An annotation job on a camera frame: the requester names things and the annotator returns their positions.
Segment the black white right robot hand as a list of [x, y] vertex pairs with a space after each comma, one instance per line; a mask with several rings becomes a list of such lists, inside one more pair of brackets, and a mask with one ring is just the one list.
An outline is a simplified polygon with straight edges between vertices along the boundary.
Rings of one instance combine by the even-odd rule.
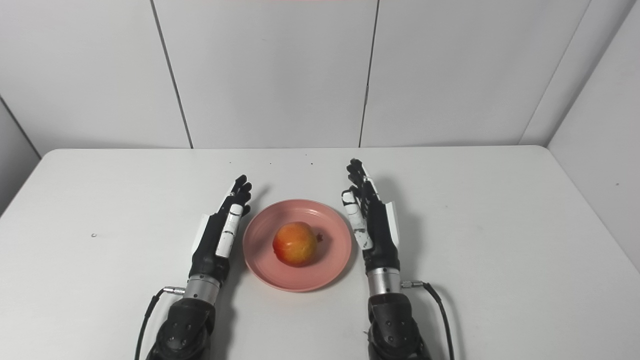
[[399, 271], [398, 237], [390, 225], [393, 204], [382, 202], [361, 160], [352, 158], [346, 170], [352, 185], [342, 192], [342, 205], [361, 249], [365, 272], [383, 268]]

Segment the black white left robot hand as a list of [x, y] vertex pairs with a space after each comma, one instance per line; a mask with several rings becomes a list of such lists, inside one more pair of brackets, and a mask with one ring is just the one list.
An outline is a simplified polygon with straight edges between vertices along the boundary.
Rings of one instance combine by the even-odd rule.
[[252, 183], [245, 174], [236, 178], [221, 206], [206, 221], [191, 257], [189, 277], [212, 278], [223, 285], [230, 272], [230, 255], [241, 219], [250, 212]]

